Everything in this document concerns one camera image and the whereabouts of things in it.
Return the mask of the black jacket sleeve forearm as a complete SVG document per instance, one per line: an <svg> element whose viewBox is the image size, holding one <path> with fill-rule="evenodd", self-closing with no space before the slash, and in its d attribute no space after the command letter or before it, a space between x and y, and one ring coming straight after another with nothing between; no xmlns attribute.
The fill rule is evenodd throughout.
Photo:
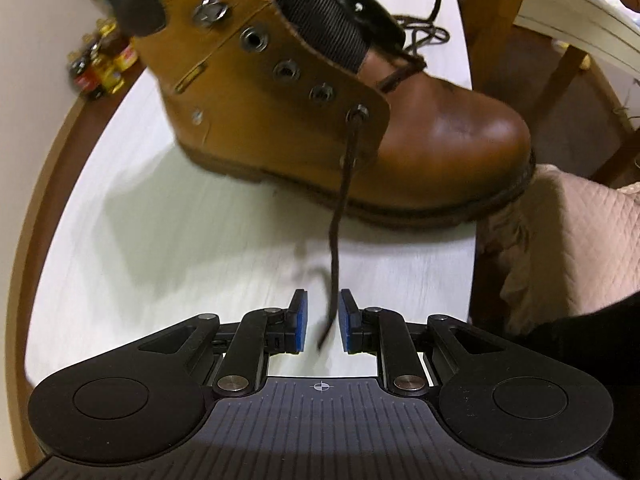
<svg viewBox="0 0 640 480"><path fill-rule="evenodd" d="M562 318L514 336L525 348L596 378L612 396L614 418L599 460L625 479L639 477L639 295L597 312Z"/></svg>

